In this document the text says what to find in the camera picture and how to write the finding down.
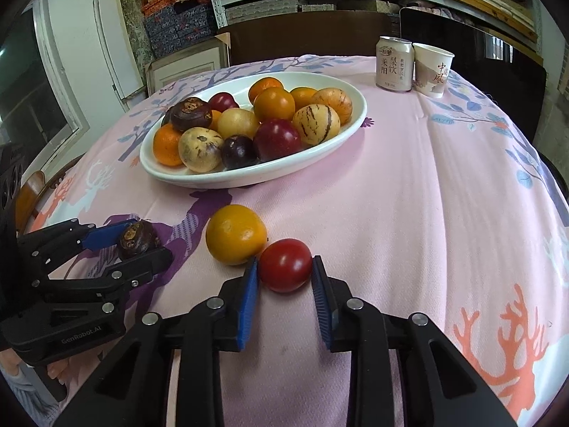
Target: purple deer pattern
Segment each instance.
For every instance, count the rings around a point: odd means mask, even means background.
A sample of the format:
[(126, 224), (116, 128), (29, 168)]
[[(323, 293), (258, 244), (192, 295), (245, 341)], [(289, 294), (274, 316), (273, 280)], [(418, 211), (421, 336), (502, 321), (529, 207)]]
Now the purple deer pattern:
[[(190, 196), (195, 197), (197, 200), (192, 204), (180, 223), (174, 226), (169, 226), (164, 223), (153, 223), (162, 245), (172, 251), (174, 260), (168, 270), (157, 274), (148, 284), (133, 289), (130, 292), (126, 308), (128, 309), (132, 304), (138, 302), (136, 309), (137, 319), (140, 319), (149, 310), (156, 290), (168, 284), (184, 262), (186, 262), (190, 255), (196, 250), (207, 221), (220, 208), (229, 205), (232, 200), (232, 196), (227, 189), (196, 191), (192, 192)], [(104, 224), (118, 223), (128, 220), (129, 218), (140, 219), (135, 213), (128, 215), (111, 215), (106, 219)], [(72, 268), (79, 261), (86, 258), (98, 258), (95, 265), (87, 272), (87, 277), (96, 278), (103, 273), (106, 267), (114, 265), (118, 261), (118, 254), (115, 246), (101, 249), (98, 252), (86, 250), (79, 254), (75, 261), (73, 261), (73, 264), (69, 267), (69, 270), (67, 270), (67, 275), (69, 275)]]

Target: beverage can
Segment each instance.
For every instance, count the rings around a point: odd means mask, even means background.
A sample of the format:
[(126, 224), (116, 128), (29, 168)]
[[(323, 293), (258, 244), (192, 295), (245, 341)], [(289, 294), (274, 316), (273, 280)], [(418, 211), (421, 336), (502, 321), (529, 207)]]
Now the beverage can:
[(391, 91), (409, 91), (413, 84), (415, 51), (409, 40), (379, 37), (376, 45), (376, 85)]

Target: pink tablecloth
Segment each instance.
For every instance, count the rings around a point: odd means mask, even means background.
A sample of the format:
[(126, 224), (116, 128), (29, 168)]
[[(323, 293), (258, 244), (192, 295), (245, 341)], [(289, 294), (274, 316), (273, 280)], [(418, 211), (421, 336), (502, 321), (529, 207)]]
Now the pink tablecloth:
[[(323, 161), (250, 188), (193, 191), (144, 172), (138, 148), (169, 106), (217, 82), (281, 70), (351, 83), (369, 117)], [(531, 426), (569, 372), (567, 204), (511, 120), (460, 76), (433, 100), (381, 90), (374, 73), (374, 58), (302, 56), (177, 81), (93, 146), (35, 227), (120, 215), (163, 223), (175, 262), (133, 300), (137, 315), (167, 317), (241, 274), (214, 261), (203, 229), (218, 208), (246, 205), (272, 241), (303, 240), (355, 296), (397, 316), (427, 313), (519, 425)], [(95, 262), (81, 260), (69, 277), (99, 274), (105, 262)], [(97, 361), (93, 352), (72, 359), (72, 394)], [(221, 374), (228, 427), (345, 425), (349, 356), (326, 352), (308, 287), (290, 296), (261, 289), (251, 341), (221, 356)]]

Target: blue patterned box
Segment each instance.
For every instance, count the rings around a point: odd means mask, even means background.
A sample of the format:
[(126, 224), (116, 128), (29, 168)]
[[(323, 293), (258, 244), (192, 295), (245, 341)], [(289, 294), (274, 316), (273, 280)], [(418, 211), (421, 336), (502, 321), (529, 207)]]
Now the blue patterned box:
[(144, 25), (156, 58), (189, 47), (217, 31), (213, 8), (208, 4), (195, 6), (181, 14), (167, 6), (147, 17)]

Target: red fruit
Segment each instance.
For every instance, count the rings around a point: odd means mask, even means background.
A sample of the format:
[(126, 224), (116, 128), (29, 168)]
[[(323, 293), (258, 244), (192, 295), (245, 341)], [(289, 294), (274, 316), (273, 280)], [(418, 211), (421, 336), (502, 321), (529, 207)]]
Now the red fruit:
[(272, 119), (261, 123), (252, 142), (262, 162), (302, 151), (301, 136), (287, 120)]
[(216, 93), (211, 97), (209, 100), (209, 106), (215, 111), (223, 112), (233, 107), (239, 107), (239, 104), (235, 102), (235, 99), (233, 99), (233, 96), (229, 93), (221, 92)]
[(292, 292), (303, 285), (312, 272), (312, 254), (297, 239), (273, 242), (259, 259), (259, 279), (275, 292)]

